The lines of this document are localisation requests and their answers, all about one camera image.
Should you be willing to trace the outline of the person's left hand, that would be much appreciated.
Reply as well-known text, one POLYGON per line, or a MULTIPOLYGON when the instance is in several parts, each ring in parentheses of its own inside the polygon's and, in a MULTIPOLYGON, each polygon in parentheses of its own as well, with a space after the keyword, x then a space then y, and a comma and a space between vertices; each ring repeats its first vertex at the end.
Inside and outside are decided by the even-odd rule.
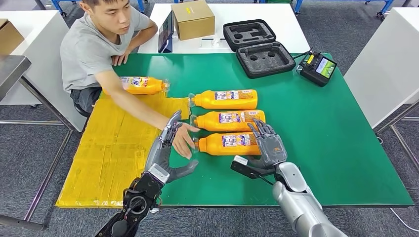
POLYGON ((120 66, 121 64, 125 64, 128 60, 128 57, 131 53, 130 49, 127 49, 122 55, 114 55, 111 57, 112 66, 120 66))

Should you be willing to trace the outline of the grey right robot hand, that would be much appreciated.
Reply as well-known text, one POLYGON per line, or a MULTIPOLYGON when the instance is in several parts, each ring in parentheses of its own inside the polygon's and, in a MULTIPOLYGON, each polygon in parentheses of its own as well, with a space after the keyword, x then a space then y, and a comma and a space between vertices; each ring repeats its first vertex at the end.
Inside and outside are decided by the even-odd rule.
POLYGON ((285 162, 288 154, 281 137, 269 124, 255 118, 253 118, 253 122, 256 128, 252 123, 248 123, 248 127, 255 136, 261 155, 259 159, 249 156, 249 162, 254 167, 261 169, 271 169, 275 165, 285 162))

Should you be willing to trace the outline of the person's right hand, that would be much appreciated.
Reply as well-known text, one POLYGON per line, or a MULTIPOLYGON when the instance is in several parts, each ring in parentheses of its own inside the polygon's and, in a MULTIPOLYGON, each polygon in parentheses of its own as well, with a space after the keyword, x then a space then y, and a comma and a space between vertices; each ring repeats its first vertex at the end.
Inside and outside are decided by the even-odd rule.
POLYGON ((189 135, 189 132, 199 132, 200 129, 184 122, 181 122, 180 124, 181 126, 177 130, 172 146, 179 155, 190 159, 192 157, 191 149, 195 148, 195 144, 189 135))

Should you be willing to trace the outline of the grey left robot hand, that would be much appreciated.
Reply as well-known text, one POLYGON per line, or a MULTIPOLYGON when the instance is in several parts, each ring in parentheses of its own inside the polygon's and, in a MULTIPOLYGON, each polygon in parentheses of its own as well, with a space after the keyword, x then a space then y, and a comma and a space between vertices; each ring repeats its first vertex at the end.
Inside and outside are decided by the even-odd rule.
POLYGON ((160 135, 155 139, 147 157, 144 170, 153 174, 163 184, 193 173, 199 164, 197 160, 191 160, 181 167, 170 166, 169 157, 173 140, 181 126, 180 119, 181 110, 178 110, 170 117, 160 135))

